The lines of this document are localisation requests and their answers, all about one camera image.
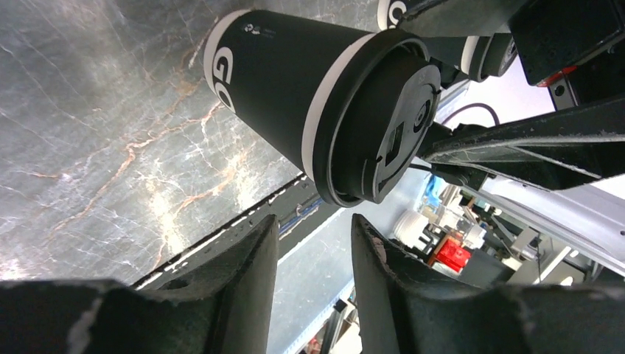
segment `black cable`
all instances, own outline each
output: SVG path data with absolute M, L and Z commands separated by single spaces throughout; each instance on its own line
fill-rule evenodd
M 536 244 L 536 256 L 536 263 L 538 263 L 538 283 L 540 284 L 542 282 L 542 279 L 540 279 L 542 274 L 542 271 L 540 270 L 540 239 Z
M 415 170 L 424 170 L 424 171 L 432 172 L 431 168 L 429 168 L 427 166 L 420 165 L 420 164 L 410 164 L 409 167 L 413 168 Z
M 471 103 L 470 105 L 465 105 L 464 107 L 458 109 L 457 111 L 451 113 L 449 115 L 449 117 L 445 118 L 445 120 L 443 120 L 443 122 L 441 123 L 441 125 L 446 125 L 453 117 L 459 115 L 460 113 L 466 111 L 467 109 L 471 109 L 471 108 L 484 108 L 486 109 L 491 117 L 492 120 L 495 121 L 495 125 L 499 125 L 501 124 L 501 122 L 499 121 L 499 116 L 497 115 L 497 112 L 495 112 L 494 109 L 492 109 L 491 106 L 487 105 L 486 103 Z

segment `metal frame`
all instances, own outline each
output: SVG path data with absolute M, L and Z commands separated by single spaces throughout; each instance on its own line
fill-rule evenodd
M 549 190 L 625 173 L 625 94 L 493 128 L 460 128 L 420 156 Z
M 473 195 L 625 277 L 625 201 L 587 185 L 548 192 L 506 178 Z
M 339 299 L 334 306 L 332 315 L 328 319 L 326 324 L 326 330 L 324 332 L 324 341 L 321 343 L 321 351 L 319 354 L 330 354 L 330 351 L 336 344 L 339 335 L 341 334 L 341 327 L 343 326 L 343 320 L 348 315 L 347 303 L 342 299 Z
M 541 240 L 539 248 L 540 254 L 538 254 L 538 257 L 535 260 L 523 262 L 520 268 L 512 275 L 508 284 L 536 285 L 543 283 L 549 274 L 570 254 L 572 249 L 563 242 L 553 240 L 552 238 Z
M 353 219 L 352 259 L 365 353 L 612 353 L 625 347 L 622 284 L 484 291 L 409 257 L 362 215 Z

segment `black cup lid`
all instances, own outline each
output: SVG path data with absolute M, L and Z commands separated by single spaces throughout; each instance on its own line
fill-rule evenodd
M 335 189 L 380 203 L 412 161 L 436 111 L 440 74 L 406 48 L 388 53 L 358 89 L 332 157 Z
M 374 36 L 341 75 L 320 121 L 313 169 L 321 196 L 342 207 L 380 203 L 433 121 L 439 88 L 417 37 L 397 29 Z

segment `red component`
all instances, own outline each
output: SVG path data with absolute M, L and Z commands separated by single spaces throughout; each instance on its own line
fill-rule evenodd
M 560 80 L 563 76 L 574 72 L 577 69 L 577 65 L 569 66 L 567 68 L 562 69 L 551 77 L 544 79 L 543 81 L 538 83 L 538 87 L 549 87 L 556 81 Z
M 445 241 L 439 253 L 436 254 L 436 260 L 454 271 L 461 271 L 469 262 L 469 258 L 471 258 L 471 253 L 452 240 Z

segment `machine part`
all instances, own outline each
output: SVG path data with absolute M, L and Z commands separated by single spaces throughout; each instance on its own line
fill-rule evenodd
M 432 243 L 431 237 L 423 233 L 429 223 L 430 220 L 427 217 L 408 209 L 397 219 L 393 226 L 393 233 L 397 240 L 407 247 L 423 251 L 429 243 Z
M 434 143 L 419 157 L 470 167 L 550 190 L 625 173 L 625 94 Z
M 426 152 L 429 151 L 429 149 L 432 148 L 432 145 L 434 145 L 435 143 L 442 140 L 450 139 L 452 137 L 453 131 L 451 129 L 442 124 L 434 123 L 430 126 L 430 129 L 427 130 L 427 134 L 425 134 L 425 137 L 423 138 L 423 141 L 421 142 L 421 145 L 419 146 L 416 155 L 423 156 Z
M 537 0 L 516 14 L 510 30 L 527 81 L 537 85 L 623 40 L 625 5 L 619 0 Z
M 365 353 L 616 353 L 625 287 L 463 284 L 354 215 L 352 259 Z
M 315 184 L 301 175 L 142 277 L 134 287 L 142 290 L 164 286 L 232 247 L 268 215 L 275 215 L 280 225 L 278 256 L 282 258 L 337 211 L 338 207 L 322 202 Z
M 570 85 L 570 81 L 564 75 L 549 86 L 549 94 L 551 96 L 551 102 L 554 103 L 554 107 L 558 111 L 578 105 L 578 100 L 577 97 L 575 97 L 575 92 Z
M 601 264 L 580 254 L 577 250 L 571 251 L 567 257 L 564 258 L 563 262 L 582 272 L 584 274 L 584 282 L 593 282 L 598 271 L 603 268 Z
M 514 269 L 481 249 L 474 249 L 458 280 L 478 288 L 489 289 L 507 282 Z
M 577 66 L 562 79 L 565 83 L 554 83 L 549 88 L 558 109 L 562 109 L 556 101 L 558 93 L 563 93 L 561 97 L 570 95 L 576 105 L 583 105 L 625 92 L 625 41 Z
M 325 201 L 353 207 L 384 199 L 433 121 L 440 74 L 428 59 L 403 31 L 256 10 L 217 23 L 204 69 L 224 105 L 314 179 Z
M 625 282 L 625 278 L 623 278 L 623 275 L 615 273 L 614 271 L 611 271 L 599 265 L 596 274 L 594 274 L 593 277 L 589 279 L 589 281 L 620 284 Z
M 468 77 L 465 77 L 463 80 L 459 80 L 457 83 L 454 83 L 452 86 L 443 90 L 441 93 L 439 109 L 436 111 L 436 122 L 442 121 L 456 110 L 458 104 L 467 95 L 470 83 L 471 82 L 468 80 Z
M 277 267 L 268 216 L 152 291 L 111 280 L 3 282 L 3 353 L 264 353 Z
M 584 277 L 585 274 L 583 271 L 580 271 L 566 262 L 560 262 L 549 275 L 542 278 L 542 284 L 570 286 L 573 284 L 582 284 L 584 282 Z
M 594 186 L 547 192 L 506 178 L 488 179 L 473 195 L 625 276 L 625 202 Z
M 532 252 L 533 250 L 529 250 L 527 248 L 529 247 L 529 243 L 539 235 L 540 233 L 538 231 L 532 229 L 531 227 L 527 227 L 514 239 L 510 245 L 510 250 L 526 259 L 531 259 L 535 252 Z
M 517 46 L 509 33 L 495 33 L 489 46 L 488 54 L 484 58 L 482 73 L 484 75 L 501 77 L 505 74 L 514 59 L 517 58 Z
M 330 354 L 361 354 L 363 343 L 360 340 L 360 327 L 358 324 L 348 324 L 345 333 L 332 348 Z
M 470 249 L 480 249 L 484 245 L 484 235 L 486 234 L 486 230 L 483 229 L 479 225 L 471 226 L 471 229 L 465 234 L 464 245 Z
M 321 351 L 319 354 L 330 354 L 330 351 L 336 344 L 340 335 L 343 320 L 347 315 L 347 303 L 339 299 L 332 307 L 334 311 L 328 322 L 326 323 L 326 331 L 324 333 L 324 341 L 321 343 Z
M 514 240 L 517 238 L 508 228 L 504 225 L 499 218 L 493 217 L 491 218 L 491 224 L 493 227 L 493 232 L 495 236 L 501 240 L 503 246 L 510 253 L 511 256 L 515 256 L 518 252 L 514 252 L 510 249 L 510 245 L 513 244 Z
M 560 284 L 565 277 L 550 277 L 550 274 L 560 265 L 570 253 L 571 247 L 551 237 L 542 239 L 537 247 L 539 254 L 535 260 L 526 260 L 508 281 L 509 284 Z M 584 274 L 577 271 L 577 278 L 581 274 L 580 282 Z
M 422 38 L 431 57 L 468 75 L 475 82 L 503 75 L 516 58 L 510 34 Z
M 398 28 L 422 37 L 491 37 L 508 32 L 510 18 L 528 0 L 411 0 Z
M 443 63 L 435 58 L 430 58 L 430 64 L 439 68 L 439 71 L 441 72 L 441 88 L 443 89 L 448 89 L 456 83 L 469 79 L 467 74 L 464 74 L 453 66 L 447 65 L 446 63 Z
M 471 188 L 478 190 L 488 176 L 487 173 L 480 170 L 452 166 L 449 164 L 432 164 L 430 172 L 437 177 L 443 178 L 447 183 L 453 184 L 454 186 L 471 186 Z

